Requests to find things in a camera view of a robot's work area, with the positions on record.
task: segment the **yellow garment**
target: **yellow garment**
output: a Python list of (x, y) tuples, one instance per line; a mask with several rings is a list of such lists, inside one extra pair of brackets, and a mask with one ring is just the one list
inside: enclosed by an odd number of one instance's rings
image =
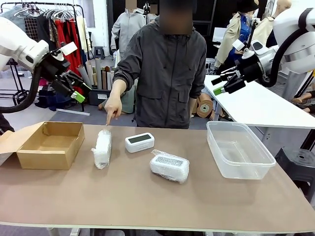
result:
[(81, 48), (83, 49), (84, 53), (87, 53), (88, 51), (91, 51), (91, 42), (90, 37), (87, 37), (87, 34), (89, 34), (89, 32), (85, 31), (83, 16), (77, 16), (77, 26), (79, 30)]
[(273, 29), (274, 26), (274, 18), (267, 17), (263, 19), (262, 22), (258, 25), (258, 27), (254, 31), (254, 35), (252, 40), (259, 40), (262, 45), (266, 46), (267, 39)]
[(230, 24), (227, 26), (222, 43), (218, 50), (215, 67), (220, 67), (225, 62), (228, 54), (233, 48), (233, 43), (240, 37), (241, 32), (241, 15), (236, 13)]

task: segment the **open cardboard box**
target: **open cardboard box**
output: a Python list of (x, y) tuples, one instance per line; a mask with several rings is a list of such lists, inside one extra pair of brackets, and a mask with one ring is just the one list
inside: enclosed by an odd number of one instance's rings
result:
[(42, 122), (0, 136), (0, 154), (16, 152), (23, 169), (69, 170), (83, 140), (83, 123)]

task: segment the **bubble-wrapped object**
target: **bubble-wrapped object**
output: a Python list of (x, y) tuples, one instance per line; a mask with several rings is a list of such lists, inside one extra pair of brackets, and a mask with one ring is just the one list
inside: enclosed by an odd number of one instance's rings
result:
[(112, 150), (112, 134), (108, 130), (101, 130), (98, 133), (96, 146), (91, 149), (94, 154), (95, 166), (102, 170), (109, 165), (109, 158)]
[(172, 154), (153, 150), (156, 155), (150, 162), (151, 171), (165, 179), (184, 183), (189, 173), (189, 161)]

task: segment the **white robotic arm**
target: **white robotic arm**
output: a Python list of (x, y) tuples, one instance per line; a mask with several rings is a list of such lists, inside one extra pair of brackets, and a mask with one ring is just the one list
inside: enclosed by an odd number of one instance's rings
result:
[(245, 81), (259, 80), (265, 87), (277, 82), (279, 66), (301, 74), (315, 69), (315, 9), (291, 8), (274, 21), (278, 46), (266, 48), (259, 41), (251, 42), (251, 50), (244, 49), (241, 62), (224, 71), (213, 84), (228, 81), (215, 94), (233, 93), (245, 87)]
[[(27, 98), (17, 106), (0, 107), (0, 113), (18, 112), (32, 104), (41, 77), (64, 96), (71, 96), (80, 103), (85, 100), (85, 95), (91, 89), (86, 86), (82, 78), (68, 70), (70, 63), (63, 57), (63, 54), (69, 55), (77, 50), (74, 43), (49, 51), (47, 42), (44, 40), (35, 42), (14, 23), (3, 17), (0, 17), (0, 32), (0, 69), (4, 68), (10, 58), (13, 58), (33, 74)], [(77, 92), (73, 86), (81, 88), (83, 94)]]

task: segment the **brown tabletop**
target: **brown tabletop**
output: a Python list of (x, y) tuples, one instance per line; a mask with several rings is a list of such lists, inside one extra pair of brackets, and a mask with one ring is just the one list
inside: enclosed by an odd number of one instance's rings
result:
[[(0, 221), (35, 226), (310, 232), (315, 212), (276, 166), (263, 180), (220, 174), (206, 131), (107, 127), (109, 167), (94, 166), (91, 148), (104, 126), (85, 125), (85, 141), (69, 171), (22, 170), (16, 157), (0, 167)], [(125, 137), (150, 132), (155, 149), (190, 161), (188, 180), (170, 182), (150, 171), (151, 149), (130, 154)]]

